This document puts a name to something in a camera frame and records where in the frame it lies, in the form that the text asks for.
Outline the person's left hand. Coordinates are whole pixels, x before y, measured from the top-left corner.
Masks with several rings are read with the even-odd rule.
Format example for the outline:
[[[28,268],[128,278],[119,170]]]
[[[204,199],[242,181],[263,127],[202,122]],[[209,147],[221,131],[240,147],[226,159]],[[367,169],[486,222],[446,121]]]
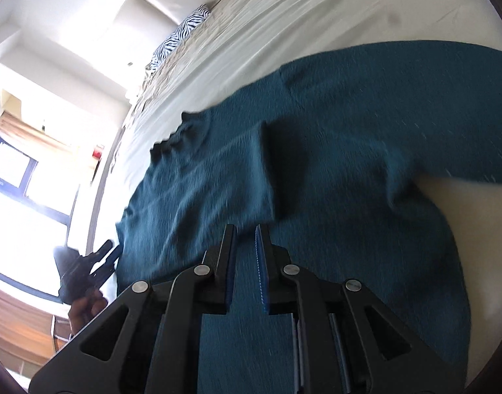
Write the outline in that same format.
[[[85,297],[74,301],[69,310],[68,318],[72,335],[79,333],[92,319],[101,313],[108,305],[107,299],[100,290],[89,291]]]

